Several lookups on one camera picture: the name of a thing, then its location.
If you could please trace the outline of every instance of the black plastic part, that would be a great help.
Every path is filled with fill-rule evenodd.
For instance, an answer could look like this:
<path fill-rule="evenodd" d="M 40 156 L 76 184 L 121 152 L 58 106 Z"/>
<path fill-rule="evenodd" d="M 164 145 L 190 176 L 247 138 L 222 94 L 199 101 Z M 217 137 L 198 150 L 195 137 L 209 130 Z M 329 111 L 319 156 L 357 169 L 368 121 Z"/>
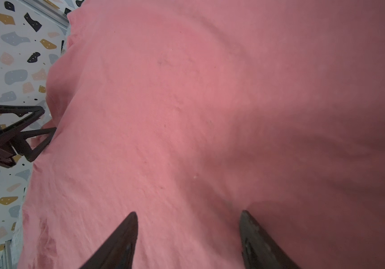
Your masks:
<path fill-rule="evenodd" d="M 246 269 L 300 269 L 246 210 L 239 227 Z"/>
<path fill-rule="evenodd" d="M 139 223 L 131 212 L 80 269 L 131 269 Z"/>
<path fill-rule="evenodd" d="M 31 113 L 27 117 L 13 123 L 5 129 L 1 129 L 0 126 L 0 166 L 9 168 L 16 165 L 16 162 L 13 160 L 13 156 L 16 155 L 16 152 L 25 156 L 28 161 L 34 161 L 35 158 L 37 158 L 37 156 L 50 143 L 56 128 L 26 132 L 21 131 L 38 120 L 40 116 L 44 114 L 44 109 L 41 106 L 0 105 L 0 113 L 13 113 L 19 117 L 23 117 L 27 113 Z M 34 150 L 32 150 L 26 142 L 26 139 L 43 134 L 49 134 L 49 136 Z"/>

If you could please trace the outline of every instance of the patterned surface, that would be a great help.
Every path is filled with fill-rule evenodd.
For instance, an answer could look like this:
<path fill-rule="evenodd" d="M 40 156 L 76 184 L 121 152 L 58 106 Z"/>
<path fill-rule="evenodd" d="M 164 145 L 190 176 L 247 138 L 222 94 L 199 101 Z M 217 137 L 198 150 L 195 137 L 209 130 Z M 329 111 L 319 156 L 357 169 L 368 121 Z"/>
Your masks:
<path fill-rule="evenodd" d="M 70 1 L 57 1 L 53 2 L 59 7 L 70 6 Z M 47 72 L 59 58 L 64 39 L 64 33 L 58 26 L 21 3 L 0 0 L 1 105 L 46 107 Z M 49 119 L 47 112 L 28 130 L 39 129 Z M 2 127 L 17 120 L 18 117 L 12 114 L 0 115 Z M 12 238 L 32 168 L 25 158 L 17 156 L 16 159 L 18 164 L 13 168 L 0 167 L 0 258 L 4 242 Z"/>

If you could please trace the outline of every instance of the patterned wall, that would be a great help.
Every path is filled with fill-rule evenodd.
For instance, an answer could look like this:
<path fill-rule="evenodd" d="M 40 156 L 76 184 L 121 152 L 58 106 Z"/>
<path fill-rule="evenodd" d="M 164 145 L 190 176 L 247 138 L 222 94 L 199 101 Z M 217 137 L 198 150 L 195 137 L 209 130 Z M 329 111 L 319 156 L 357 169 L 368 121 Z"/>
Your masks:
<path fill-rule="evenodd" d="M 52 0 L 61 7 L 74 9 L 72 0 Z M 46 20 L 16 0 L 0 0 L 0 104 L 45 106 L 46 76 L 60 57 L 65 30 Z M 49 112 L 28 130 L 39 129 L 50 119 Z M 18 120 L 12 114 L 0 115 L 0 124 Z M 4 242 L 12 231 L 28 185 L 31 164 L 16 156 L 17 165 L 0 167 L 0 257 Z"/>

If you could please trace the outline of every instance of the pink cloth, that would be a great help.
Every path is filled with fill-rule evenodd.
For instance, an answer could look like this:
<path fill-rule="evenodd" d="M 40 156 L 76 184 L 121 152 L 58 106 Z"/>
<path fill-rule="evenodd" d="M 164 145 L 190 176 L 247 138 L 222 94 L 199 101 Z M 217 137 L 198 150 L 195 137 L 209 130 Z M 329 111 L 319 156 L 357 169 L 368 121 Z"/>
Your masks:
<path fill-rule="evenodd" d="M 86 0 L 50 69 L 19 268 L 243 268 L 248 209 L 303 269 L 385 268 L 385 1 Z"/>

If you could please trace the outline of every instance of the pink fabric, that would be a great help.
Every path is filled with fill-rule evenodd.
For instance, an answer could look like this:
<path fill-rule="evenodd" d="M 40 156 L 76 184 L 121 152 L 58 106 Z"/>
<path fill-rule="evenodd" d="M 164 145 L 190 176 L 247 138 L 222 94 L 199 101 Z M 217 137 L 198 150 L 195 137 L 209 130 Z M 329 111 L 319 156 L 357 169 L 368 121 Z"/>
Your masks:
<path fill-rule="evenodd" d="M 50 69 L 19 268 L 243 268 L 248 209 L 303 269 L 385 268 L 385 1 L 86 0 Z"/>

